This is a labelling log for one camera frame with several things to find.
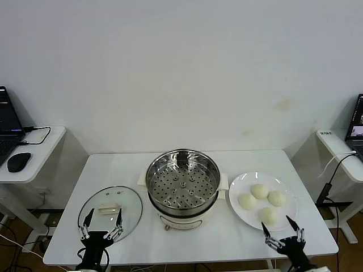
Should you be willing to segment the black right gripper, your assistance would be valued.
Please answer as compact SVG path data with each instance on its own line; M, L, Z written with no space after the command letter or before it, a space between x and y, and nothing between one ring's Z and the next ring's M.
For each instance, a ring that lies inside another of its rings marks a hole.
M277 240L271 236L267 227L262 222L261 226L265 236L265 243L273 250L277 250L279 254L286 255L295 269L309 269L310 261L303 251L306 242L305 230L300 228L298 224L288 215L286 215L286 218L293 230L296 232L296 235Z

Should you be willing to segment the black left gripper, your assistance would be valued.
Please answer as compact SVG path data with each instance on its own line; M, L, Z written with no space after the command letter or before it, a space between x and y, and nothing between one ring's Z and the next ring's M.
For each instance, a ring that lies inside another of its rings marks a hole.
M103 253L105 253L107 259L104 268L107 269L110 262L107 248L113 245L114 241L123 233L122 209L119 210L114 228L108 233L106 231L88 232L93 213L94 208L85 216L83 224L78 226L83 248L77 251L77 256L81 259L81 263L76 266L77 269L102 269L101 261Z

